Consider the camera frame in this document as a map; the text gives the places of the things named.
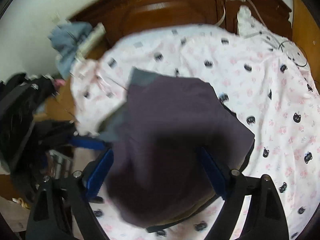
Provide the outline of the purple and grey jacket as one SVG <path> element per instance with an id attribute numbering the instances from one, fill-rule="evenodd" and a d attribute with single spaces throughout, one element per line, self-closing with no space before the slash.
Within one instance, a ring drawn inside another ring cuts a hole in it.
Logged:
<path id="1" fill-rule="evenodd" d="M 210 84 L 139 69 L 99 138 L 114 152 L 108 196 L 123 220 L 141 228 L 184 219 L 213 200 L 202 152 L 243 169 L 255 143 Z"/>

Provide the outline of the folded olive green garment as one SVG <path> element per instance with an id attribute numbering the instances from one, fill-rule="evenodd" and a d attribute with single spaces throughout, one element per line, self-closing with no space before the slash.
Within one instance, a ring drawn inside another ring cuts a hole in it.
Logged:
<path id="1" fill-rule="evenodd" d="M 206 208 L 208 205 L 212 204 L 212 202 L 214 202 L 217 198 L 218 195 L 215 193 L 215 191 L 212 191 L 210 194 L 201 197 L 199 201 L 197 201 L 191 207 L 187 208 L 186 211 L 183 211 L 182 213 L 170 219 L 162 221 L 160 224 L 158 224 L 158 226 L 165 226 L 169 224 L 182 222 L 184 219 L 188 219 L 192 215 L 195 215 L 197 212 L 200 212 L 202 208 Z"/>

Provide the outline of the black bag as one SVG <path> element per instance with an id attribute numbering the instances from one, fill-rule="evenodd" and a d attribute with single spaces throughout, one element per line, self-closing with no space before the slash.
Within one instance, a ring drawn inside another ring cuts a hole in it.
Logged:
<path id="1" fill-rule="evenodd" d="M 24 73 L 1 83 L 1 165 L 27 202 L 43 179 L 46 153 L 69 144 L 76 131 L 70 121 L 36 121 L 36 109 L 56 92 L 53 81 Z"/>

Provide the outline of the folded black garment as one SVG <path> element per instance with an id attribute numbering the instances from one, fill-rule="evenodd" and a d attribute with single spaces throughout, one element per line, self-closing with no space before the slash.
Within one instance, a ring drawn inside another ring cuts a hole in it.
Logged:
<path id="1" fill-rule="evenodd" d="M 150 157 L 150 181 L 143 199 L 147 231 L 157 233 L 188 222 L 216 203 L 219 197 L 182 222 L 158 226 L 214 191 L 202 167 L 202 149 L 231 170 L 243 171 L 254 145 L 254 134 L 222 103 L 206 110 L 205 116 L 173 121 L 165 129 L 156 130 L 146 150 Z"/>

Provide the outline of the pink cat print bedsheet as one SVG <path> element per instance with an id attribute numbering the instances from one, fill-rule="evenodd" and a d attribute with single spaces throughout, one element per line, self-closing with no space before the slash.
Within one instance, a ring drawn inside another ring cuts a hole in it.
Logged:
<path id="1" fill-rule="evenodd" d="M 122 38 L 98 60 L 78 58 L 71 92 L 81 135 L 125 101 L 135 68 L 210 83 L 255 135 L 244 173 L 269 174 L 284 206 L 289 236 L 300 239 L 319 205 L 319 93 L 306 58 L 242 6 L 239 34 L 208 24 L 152 29 Z"/>

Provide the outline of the light blue cloth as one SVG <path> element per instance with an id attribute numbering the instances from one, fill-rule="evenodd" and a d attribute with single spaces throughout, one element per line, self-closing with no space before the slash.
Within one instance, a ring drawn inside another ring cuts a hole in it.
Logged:
<path id="1" fill-rule="evenodd" d="M 93 27 L 87 22 L 67 22 L 57 25 L 49 34 L 52 48 L 59 55 L 55 65 L 63 79 L 68 79 L 76 52 L 92 30 Z"/>

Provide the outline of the light wooden wardrobe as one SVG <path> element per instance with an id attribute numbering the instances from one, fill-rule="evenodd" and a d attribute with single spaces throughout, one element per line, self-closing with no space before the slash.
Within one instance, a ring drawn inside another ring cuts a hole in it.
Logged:
<path id="1" fill-rule="evenodd" d="M 302 0 L 293 0 L 292 40 L 303 49 L 311 67 L 311 74 L 319 82 L 319 38 L 316 21 Z"/>

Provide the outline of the dark wooden headboard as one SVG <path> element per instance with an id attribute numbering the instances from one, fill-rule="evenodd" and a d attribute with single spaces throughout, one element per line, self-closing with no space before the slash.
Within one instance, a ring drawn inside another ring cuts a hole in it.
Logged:
<path id="1" fill-rule="evenodd" d="M 120 38 L 147 29 L 184 24 L 216 24 L 236 33 L 236 15 L 246 5 L 275 34 L 292 37 L 291 9 L 282 0 L 98 0 L 71 17 L 72 22 L 102 23 L 109 47 Z"/>

